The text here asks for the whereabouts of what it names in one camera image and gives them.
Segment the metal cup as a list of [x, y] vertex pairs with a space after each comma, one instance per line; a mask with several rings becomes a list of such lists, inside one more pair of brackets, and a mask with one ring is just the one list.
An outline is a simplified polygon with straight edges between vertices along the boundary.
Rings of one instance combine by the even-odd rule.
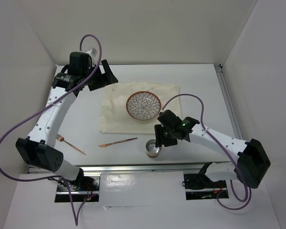
[[155, 139], [151, 139], [149, 140], [146, 145], [145, 145], [145, 148], [146, 148], [146, 154], [148, 157], [150, 158], [156, 158], [159, 156], [160, 154], [160, 151], [162, 149], [161, 146], [157, 146], [156, 145], [156, 140]]

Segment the floral patterned ceramic plate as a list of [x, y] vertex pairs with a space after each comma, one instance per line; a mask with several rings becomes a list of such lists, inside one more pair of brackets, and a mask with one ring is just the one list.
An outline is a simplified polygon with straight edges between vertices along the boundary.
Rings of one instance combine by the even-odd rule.
[[161, 101], [154, 93], [139, 91], [132, 94], [126, 102], [126, 111], [134, 119], [149, 121], [161, 110]]

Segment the copper knife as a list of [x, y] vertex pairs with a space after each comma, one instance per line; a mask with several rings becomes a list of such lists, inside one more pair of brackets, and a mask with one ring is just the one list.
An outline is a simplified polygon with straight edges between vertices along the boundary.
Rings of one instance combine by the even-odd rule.
[[138, 138], [137, 137], [129, 138], [129, 139], [120, 140], [120, 141], [117, 141], [117, 142], [112, 142], [112, 143], [106, 143], [106, 144], [98, 145], [98, 147], [105, 148], [105, 147], [108, 147], [108, 146], [111, 146], [111, 145], [114, 145], [114, 144], [124, 143], [124, 142], [128, 142], [128, 141], [136, 140], [136, 139], [138, 139]]

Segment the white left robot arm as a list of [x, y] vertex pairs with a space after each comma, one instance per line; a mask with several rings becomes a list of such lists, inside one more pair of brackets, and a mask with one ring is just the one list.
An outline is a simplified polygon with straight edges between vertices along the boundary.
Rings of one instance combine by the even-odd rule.
[[51, 84], [47, 101], [51, 107], [42, 112], [27, 137], [19, 138], [16, 142], [16, 148], [27, 165], [65, 178], [73, 190], [85, 188], [86, 184], [93, 183], [93, 179], [86, 177], [81, 168], [67, 162], [63, 153], [54, 148], [59, 128], [85, 86], [93, 91], [118, 82], [106, 60], [101, 62], [103, 73], [96, 66], [96, 54], [94, 48], [70, 54], [69, 64], [63, 67]]

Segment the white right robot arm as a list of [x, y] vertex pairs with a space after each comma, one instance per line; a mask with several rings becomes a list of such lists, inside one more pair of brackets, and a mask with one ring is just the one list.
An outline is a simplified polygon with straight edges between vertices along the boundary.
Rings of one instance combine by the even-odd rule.
[[250, 188], [259, 187], [271, 162], [256, 140], [245, 141], [217, 132], [191, 117], [181, 120], [172, 111], [166, 110], [158, 116], [154, 127], [157, 148], [175, 146], [179, 140], [205, 146], [229, 158], [227, 163], [207, 165], [199, 174], [198, 181], [209, 187], [219, 180], [239, 180]]

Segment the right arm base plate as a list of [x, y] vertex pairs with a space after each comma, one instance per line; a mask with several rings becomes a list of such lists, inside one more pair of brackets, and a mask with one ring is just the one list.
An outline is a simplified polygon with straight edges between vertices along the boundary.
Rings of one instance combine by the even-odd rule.
[[229, 198], [227, 184], [220, 180], [211, 181], [202, 174], [184, 174], [182, 186], [185, 188], [186, 200], [208, 200], [219, 198]]

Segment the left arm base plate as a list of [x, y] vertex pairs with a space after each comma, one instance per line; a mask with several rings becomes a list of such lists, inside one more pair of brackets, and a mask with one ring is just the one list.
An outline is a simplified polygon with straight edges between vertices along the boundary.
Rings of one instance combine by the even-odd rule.
[[[80, 187], [69, 183], [73, 202], [83, 202], [85, 198], [87, 202], [99, 201], [101, 175], [92, 173], [88, 177]], [[68, 188], [62, 179], [58, 180], [54, 202], [70, 203]]]

